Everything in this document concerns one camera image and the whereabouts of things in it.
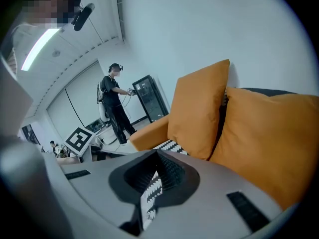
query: standing man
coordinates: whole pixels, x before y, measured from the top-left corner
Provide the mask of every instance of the standing man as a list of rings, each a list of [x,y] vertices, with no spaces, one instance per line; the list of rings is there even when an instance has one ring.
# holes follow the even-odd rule
[[[112,64],[109,68],[109,75],[104,76],[100,86],[101,91],[103,92],[103,104],[110,117],[114,133],[120,144],[125,144],[127,143],[127,140],[123,130],[126,129],[130,135],[134,134],[136,131],[126,116],[118,96],[119,94],[129,96],[134,95],[133,93],[128,93],[127,91],[120,89],[119,84],[115,81],[114,77],[119,76],[121,70],[123,70],[123,67],[119,64]]]

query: sofa armrest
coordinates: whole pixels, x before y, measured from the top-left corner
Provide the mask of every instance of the sofa armrest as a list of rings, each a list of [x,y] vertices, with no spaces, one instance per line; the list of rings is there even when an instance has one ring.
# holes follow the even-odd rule
[[[137,151],[152,149],[168,140],[168,115],[131,135],[130,141]]]

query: ceiling panel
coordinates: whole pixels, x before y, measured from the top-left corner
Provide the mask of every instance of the ceiling panel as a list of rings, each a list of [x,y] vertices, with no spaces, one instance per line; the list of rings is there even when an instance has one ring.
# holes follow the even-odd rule
[[[82,0],[82,6],[95,5],[89,19],[80,31],[74,31],[73,25],[62,27],[43,47],[28,71],[21,71],[30,50],[46,29],[23,25],[14,33],[13,46],[16,56],[17,80],[33,98],[33,104],[27,117],[33,116],[46,94],[57,79],[77,60],[92,49],[118,36],[111,0]],[[78,71],[84,68],[79,64]]]

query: linear ceiling lamp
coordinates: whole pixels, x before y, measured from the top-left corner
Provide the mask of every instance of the linear ceiling lamp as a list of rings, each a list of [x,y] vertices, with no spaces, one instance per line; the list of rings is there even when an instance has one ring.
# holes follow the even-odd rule
[[[32,47],[31,51],[29,52],[28,56],[26,57],[22,65],[21,70],[27,71],[30,69],[32,63],[34,62],[35,58],[37,57],[41,49],[57,31],[59,31],[59,28],[46,30],[46,32],[37,40],[35,45]]]

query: black display cabinet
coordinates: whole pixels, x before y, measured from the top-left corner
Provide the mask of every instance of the black display cabinet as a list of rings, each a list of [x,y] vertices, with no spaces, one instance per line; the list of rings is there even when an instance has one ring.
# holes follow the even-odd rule
[[[151,123],[168,114],[160,92],[150,75],[133,82],[133,87]]]

